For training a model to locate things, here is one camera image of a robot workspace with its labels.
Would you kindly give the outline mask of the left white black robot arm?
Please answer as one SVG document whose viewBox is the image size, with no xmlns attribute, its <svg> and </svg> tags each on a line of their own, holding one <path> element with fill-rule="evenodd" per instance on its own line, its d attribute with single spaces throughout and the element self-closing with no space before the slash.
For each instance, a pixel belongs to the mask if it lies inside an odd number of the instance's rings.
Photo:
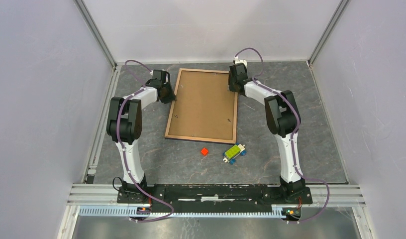
<svg viewBox="0 0 406 239">
<path fill-rule="evenodd" d="M 138 139 L 142 133 L 142 110 L 154 102 L 171 103 L 176 99 L 170 73 L 153 70 L 152 78 L 138 91 L 110 100 L 106 132 L 115 142 L 122 160 L 121 193 L 142 203 L 148 198 L 145 173 L 142 169 Z"/>
</svg>

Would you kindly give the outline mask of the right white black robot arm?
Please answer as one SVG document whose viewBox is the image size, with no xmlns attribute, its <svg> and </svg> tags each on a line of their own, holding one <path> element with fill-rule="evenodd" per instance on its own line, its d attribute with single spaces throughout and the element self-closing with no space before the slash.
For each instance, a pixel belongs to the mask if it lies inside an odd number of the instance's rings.
<svg viewBox="0 0 406 239">
<path fill-rule="evenodd" d="M 265 107 L 269 131 L 275 136 L 281 160 L 279 195 L 283 202 L 292 203 L 305 188 L 300 172 L 297 147 L 301 117 L 291 91 L 271 89 L 248 77 L 246 63 L 234 61 L 229 67 L 228 89 L 252 98 Z"/>
</svg>

